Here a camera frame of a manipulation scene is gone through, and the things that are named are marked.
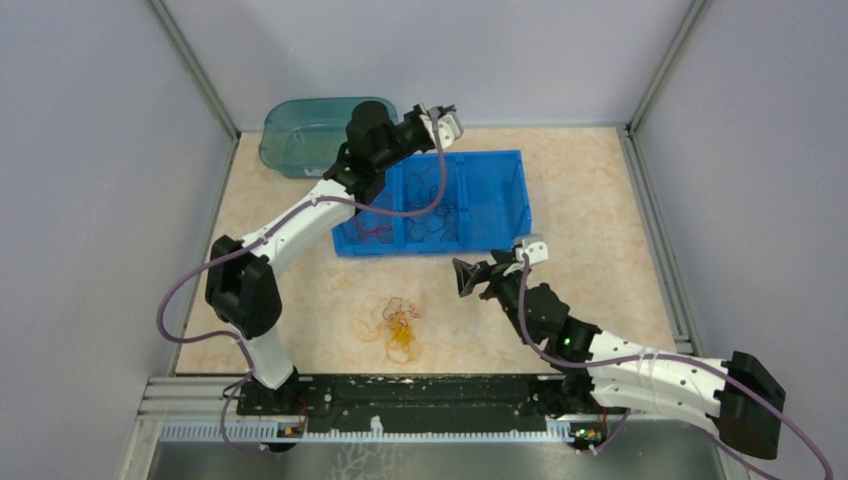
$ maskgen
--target white wall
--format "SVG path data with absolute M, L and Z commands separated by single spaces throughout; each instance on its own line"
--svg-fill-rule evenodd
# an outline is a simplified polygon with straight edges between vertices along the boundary
M 639 134 L 707 353 L 757 355 L 848 477 L 848 3 L 714 2 Z M 784 428 L 781 478 L 822 478 Z
M 0 45 L 0 477 L 113 478 L 229 140 L 141 0 L 3 2 Z
M 691 0 L 166 0 L 241 130 L 294 98 L 466 124 L 630 120 Z

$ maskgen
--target purple cable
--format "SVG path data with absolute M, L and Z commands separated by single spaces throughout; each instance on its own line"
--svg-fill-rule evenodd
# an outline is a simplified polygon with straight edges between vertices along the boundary
M 621 420 L 618 421 L 618 425 L 615 426 L 615 430 L 612 431 L 610 436 L 607 437 L 606 440 L 604 440 L 604 443 L 595 447 L 595 455 L 600 455 L 601 452 L 603 452 L 607 448 L 607 445 L 612 443 L 612 441 L 615 440 L 616 437 L 618 437 L 618 435 L 621 433 L 621 430 L 622 430 L 621 427 L 624 426 L 624 421 L 627 420 L 627 417 L 629 417 L 629 416 L 630 416 L 630 409 L 628 408 L 627 410 L 624 411 L 624 415 L 621 416 Z
M 765 478 L 766 480 L 780 480 L 779 478 L 775 477 L 774 475 L 772 475 L 772 474 L 770 474 L 770 473 L 768 473 L 764 470 L 761 470 L 760 468 L 756 467 L 754 464 L 752 464 L 752 463 L 748 462 L 747 460 L 745 460 L 744 458 L 742 458 L 741 455 L 734 452 L 732 448 L 730 448 L 727 445 L 725 445 L 724 443 L 722 443 L 721 440 L 715 438 L 715 436 L 713 436 L 710 432 L 708 432 L 704 429 L 701 429 L 701 428 L 699 428 L 698 430 L 700 430 L 701 433 L 706 435 L 707 438 L 709 438 L 713 443 L 715 443 L 716 446 L 718 448 L 720 448 L 724 453 L 726 453 L 730 458 L 741 463 L 748 470 L 751 470 L 752 472 L 754 472 L 757 475 Z
M 316 201 L 321 201 L 321 202 L 329 201 L 329 202 L 344 203 L 346 205 L 351 205 L 353 207 L 356 207 L 360 210 L 364 210 L 366 212 L 372 212 L 372 213 L 377 213 L 377 214 L 382 214 L 382 215 L 389 215 L 389 216 L 393 216 L 393 217 L 416 217 L 416 216 L 419 216 L 419 215 L 426 215 L 427 213 L 430 213 L 431 211 L 433 211 L 439 205 L 439 203 L 441 203 L 442 197 L 444 197 L 444 195 L 445 195 L 445 190 L 447 188 L 447 165 L 445 163 L 445 151 L 442 148 L 442 139 L 439 136 L 440 134 L 439 134 L 439 115 L 438 115 L 438 113 L 436 113 L 436 112 L 431 113 L 430 114 L 430 121 L 432 122 L 433 138 L 435 139 L 434 143 L 435 143 L 435 146 L 436 146 L 436 151 L 438 152 L 439 170 L 440 170 L 439 191 L 436 194 L 436 197 L 433 199 L 433 202 L 430 203 L 430 205 L 427 205 L 426 207 L 422 208 L 421 210 L 415 210 L 415 211 L 412 211 L 412 212 L 396 212 L 396 211 L 393 211 L 393 210 L 383 210 L 383 209 L 380 209 L 380 208 L 374 208 L 374 207 L 371 207 L 371 206 L 368 206 L 368 205 L 364 205 L 362 203 L 355 202 L 355 201 L 347 199 L 347 198 L 336 197 L 336 196 L 321 196 L 321 197 L 318 197 L 316 199 Z M 243 387 L 248 382 L 248 380 L 250 380 L 250 377 L 253 374 L 253 371 L 255 370 L 256 366 L 253 363 L 253 359 L 250 358 L 250 352 L 247 350 L 247 347 L 244 345 L 242 338 L 239 335 L 237 335 L 236 333 L 233 333 L 229 330 L 216 330 L 216 331 L 213 331 L 213 332 L 204 333 L 203 335 L 198 335 L 196 337 L 191 337 L 191 338 L 183 338 L 183 337 L 177 337 L 177 336 L 171 335 L 171 333 L 168 332 L 168 330 L 165 328 L 165 309 L 168 307 L 168 303 L 174 297 L 174 294 L 177 293 L 177 290 L 179 290 L 180 287 L 185 285 L 186 282 L 188 282 L 192 278 L 196 277 L 197 275 L 200 275 L 201 273 L 203 273 L 204 271 L 206 271 L 206 270 L 208 270 L 212 267 L 216 267 L 218 265 L 221 265 L 222 263 L 228 262 L 228 261 L 230 261 L 234 258 L 238 258 L 238 257 L 250 252 L 254 248 L 261 245 L 263 242 L 266 242 L 267 241 L 266 239 L 268 237 L 270 237 L 271 235 L 276 233 L 279 229 L 283 228 L 283 226 L 286 223 L 288 223 L 292 218 L 294 218 L 297 214 L 299 214 L 300 212 L 302 212 L 303 210 L 305 210 L 305 209 L 307 209 L 308 207 L 311 207 L 311 206 L 312 206 L 312 202 L 310 202 L 310 201 L 301 203 L 300 205 L 291 209 L 291 211 L 289 211 L 282 218 L 280 218 L 280 220 L 277 223 L 272 225 L 265 232 L 264 236 L 256 239 L 253 243 L 251 243 L 249 245 L 245 245 L 244 247 L 242 247 L 242 248 L 240 248 L 240 249 L 238 249 L 238 250 L 236 250 L 232 253 L 228 253 L 228 254 L 223 255 L 221 257 L 218 257 L 214 260 L 210 260 L 209 262 L 206 262 L 203 265 L 200 265 L 200 266 L 195 267 L 192 270 L 190 270 L 188 273 L 186 273 L 185 275 L 180 277 L 173 285 L 171 285 L 171 287 L 168 289 L 168 291 L 165 292 L 165 295 L 162 297 L 162 301 L 159 302 L 159 309 L 156 312 L 156 328 L 159 330 L 159 334 L 162 335 L 162 337 L 165 338 L 165 340 L 168 340 L 170 342 L 174 342 L 174 343 L 177 343 L 177 344 L 188 344 L 188 343 L 201 342 L 203 340 L 208 340 L 210 338 L 214 338 L 214 337 L 218 337 L 218 336 L 230 337 L 230 338 L 232 338 L 233 340 L 236 341 L 236 344 L 239 346 L 241 353 L 244 354 L 244 358 L 247 361 L 248 372 L 247 372 L 247 375 L 245 375 L 244 378 L 240 382 L 238 382 L 235 387 L 233 387 L 230 394 L 227 395 L 227 399 L 224 401 L 224 408 L 221 410 L 220 429 L 221 429 L 221 437 L 224 439 L 224 443 L 228 447 L 230 447 L 232 450 L 234 450 L 235 452 L 237 452 L 241 455 L 248 456 L 248 457 L 255 457 L 255 456 L 261 455 L 263 452 L 260 452 L 258 454 L 252 453 L 252 452 L 245 452 L 245 451 L 239 449 L 238 447 L 236 447 L 235 444 L 233 444 L 233 442 L 230 441 L 229 437 L 227 437 L 227 432 L 224 429 L 224 427 L 225 427 L 224 419 L 226 418 L 227 408 L 229 407 L 230 403 L 232 403 L 233 399 L 235 398 L 236 392 L 240 391 L 241 387 Z
M 605 367 L 608 365 L 619 364 L 619 363 L 627 363 L 627 362 L 635 362 L 642 359 L 656 359 L 656 360 L 670 360 L 672 362 L 684 363 L 686 365 L 691 365 L 693 367 L 698 367 L 701 370 L 712 373 L 713 375 L 721 378 L 725 382 L 733 385 L 739 391 L 747 395 L 749 398 L 760 404 L 763 408 L 769 411 L 772 415 L 778 418 L 781 422 L 786 424 L 790 430 L 792 430 L 798 438 L 807 445 L 807 448 L 813 452 L 813 455 L 818 458 L 822 467 L 824 468 L 824 478 L 825 480 L 833 480 L 833 467 L 831 467 L 830 462 L 827 461 L 827 458 L 824 456 L 824 452 L 821 451 L 818 445 L 810 438 L 801 427 L 799 427 L 795 422 L 793 422 L 789 417 L 787 417 L 783 412 L 776 409 L 772 404 L 766 401 L 763 397 L 759 396 L 756 392 L 736 380 L 735 378 L 730 377 L 726 373 L 721 370 L 707 365 L 706 363 L 699 362 L 698 360 L 688 358 L 688 357 L 680 357 L 677 355 L 669 355 L 666 353 L 648 353 L 645 355 L 626 355 L 623 357 L 610 358 L 608 360 L 601 360 L 598 362 L 569 362 L 566 360 L 562 360 L 559 358 L 552 357 L 542 351 L 538 345 L 536 345 L 533 340 L 530 338 L 530 332 L 527 330 L 527 319 L 524 314 L 524 294 L 527 291 L 527 276 L 530 274 L 530 257 L 525 253 L 524 254 L 524 268 L 521 271 L 521 284 L 518 288 L 518 324 L 521 327 L 521 336 L 524 339 L 524 342 L 536 352 L 543 360 L 553 365 L 557 365 L 564 368 L 592 368 L 592 367 Z M 742 459 L 742 457 L 735 456 L 736 460 L 738 460 L 742 465 L 751 469 L 754 472 L 760 473 L 761 470 L 749 462 Z
M 230 407 L 230 403 L 232 403 L 233 399 L 236 398 L 236 393 L 241 390 L 241 388 L 248 382 L 248 380 L 250 380 L 251 375 L 253 375 L 252 372 L 247 372 L 247 375 L 242 377 L 242 379 L 235 384 L 232 390 L 230 390 L 230 394 L 227 395 L 227 399 L 224 400 L 224 408 L 221 409 L 221 421 L 219 423 L 219 428 L 221 430 L 221 438 L 224 439 L 224 443 L 236 453 L 245 457 L 261 457 L 262 455 L 265 455 L 265 450 L 259 450 L 258 452 L 246 452 L 238 448 L 236 444 L 233 443 L 232 440 L 230 440 L 230 437 L 227 436 L 226 429 L 227 409 Z
M 417 217 L 417 216 L 420 216 L 420 215 L 426 215 L 426 214 L 432 212 L 433 210 L 435 210 L 435 208 L 438 207 L 440 203 L 442 203 L 442 198 L 444 198 L 444 196 L 445 196 L 445 190 L 447 189 L 447 185 L 448 185 L 448 182 L 447 182 L 448 168 L 447 168 L 447 165 L 445 164 L 445 152 L 442 149 L 442 139 L 440 137 L 441 134 L 439 133 L 439 114 L 436 113 L 436 112 L 432 112 L 430 114 L 430 121 L 433 122 L 433 138 L 435 139 L 434 143 L 436 144 L 436 151 L 439 154 L 438 155 L 438 158 L 439 158 L 439 190 L 436 193 L 436 197 L 433 199 L 432 202 L 430 202 L 430 205 L 427 205 L 426 207 L 422 208 L 421 210 L 415 210 L 415 211 L 412 211 L 412 212 L 397 212 L 397 211 L 394 211 L 394 210 L 384 210 L 382 208 L 375 208 L 375 207 L 372 207 L 370 205 L 358 203 L 358 202 L 351 200 L 349 198 L 336 197 L 336 196 L 331 196 L 331 195 L 318 197 L 317 200 L 318 201 L 331 201 L 331 202 L 344 203 L 345 205 L 350 205 L 350 206 L 356 207 L 356 208 L 363 210 L 365 212 L 376 213 L 378 215 L 388 215 L 390 217 L 402 217 L 402 218 Z

